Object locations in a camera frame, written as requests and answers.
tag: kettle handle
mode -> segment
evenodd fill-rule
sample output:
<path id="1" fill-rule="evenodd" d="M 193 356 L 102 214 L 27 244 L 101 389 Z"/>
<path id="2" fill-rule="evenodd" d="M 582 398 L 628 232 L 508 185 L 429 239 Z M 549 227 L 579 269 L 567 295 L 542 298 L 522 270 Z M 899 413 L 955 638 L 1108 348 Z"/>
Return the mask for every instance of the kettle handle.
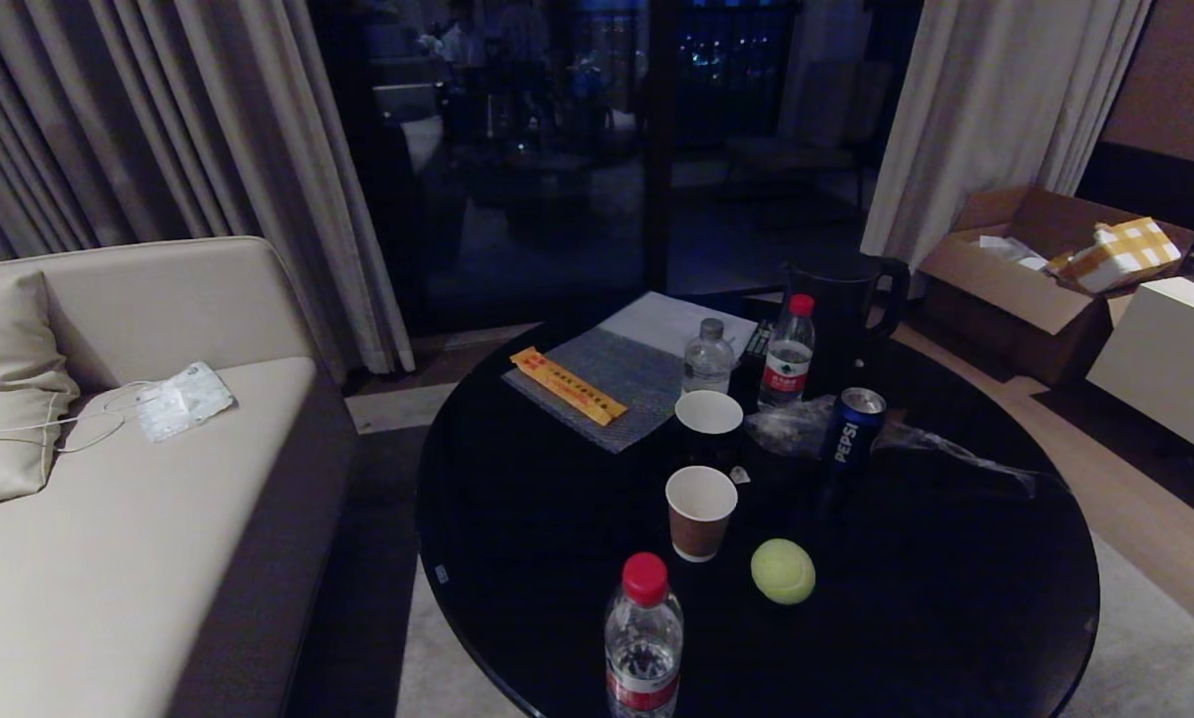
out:
<path id="1" fill-rule="evenodd" d="M 888 286 L 885 314 L 874 327 L 867 327 L 867 340 L 885 339 L 898 329 L 898 323 L 903 321 L 903 314 L 906 313 L 906 290 L 912 282 L 911 270 L 901 259 L 876 257 L 876 260 L 880 263 L 880 276 L 888 277 L 892 283 Z"/>

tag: yellow checkered box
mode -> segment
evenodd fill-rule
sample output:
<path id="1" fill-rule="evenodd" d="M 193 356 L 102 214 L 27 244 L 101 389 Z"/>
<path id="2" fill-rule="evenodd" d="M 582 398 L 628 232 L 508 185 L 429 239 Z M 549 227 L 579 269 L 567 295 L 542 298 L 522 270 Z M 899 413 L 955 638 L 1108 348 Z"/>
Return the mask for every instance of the yellow checkered box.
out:
<path id="1" fill-rule="evenodd" d="M 1145 281 L 1177 259 L 1177 246 L 1155 220 L 1143 217 L 1114 227 L 1098 223 L 1093 246 L 1053 259 L 1046 271 L 1097 293 Z"/>

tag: white nightstand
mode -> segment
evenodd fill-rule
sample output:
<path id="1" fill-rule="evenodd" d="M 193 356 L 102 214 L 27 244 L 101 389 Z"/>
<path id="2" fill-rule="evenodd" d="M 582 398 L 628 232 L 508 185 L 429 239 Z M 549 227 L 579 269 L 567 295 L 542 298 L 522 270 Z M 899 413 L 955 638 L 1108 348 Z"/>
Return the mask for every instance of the white nightstand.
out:
<path id="1" fill-rule="evenodd" d="M 1194 444 L 1194 281 L 1143 283 L 1088 380 Z"/>

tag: wall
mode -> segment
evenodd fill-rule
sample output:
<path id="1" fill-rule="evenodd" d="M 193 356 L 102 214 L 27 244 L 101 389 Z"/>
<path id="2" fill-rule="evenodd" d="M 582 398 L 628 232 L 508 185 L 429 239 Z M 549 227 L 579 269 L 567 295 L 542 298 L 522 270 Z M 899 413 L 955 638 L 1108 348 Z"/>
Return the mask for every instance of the wall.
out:
<path id="1" fill-rule="evenodd" d="M 1102 141 L 1194 160 L 1194 0 L 1156 0 Z"/>
<path id="2" fill-rule="evenodd" d="M 1194 0 L 1155 0 L 1076 196 L 1194 231 Z"/>

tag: pepsi can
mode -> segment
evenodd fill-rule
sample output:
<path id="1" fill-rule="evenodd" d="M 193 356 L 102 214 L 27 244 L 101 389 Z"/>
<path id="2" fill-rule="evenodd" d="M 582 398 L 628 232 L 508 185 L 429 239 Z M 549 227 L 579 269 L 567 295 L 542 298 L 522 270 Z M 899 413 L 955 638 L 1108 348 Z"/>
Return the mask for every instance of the pepsi can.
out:
<path id="1" fill-rule="evenodd" d="M 823 437 L 819 470 L 825 478 L 855 478 L 867 470 L 870 446 L 885 426 L 885 399 L 869 388 L 839 392 L 832 424 Z"/>

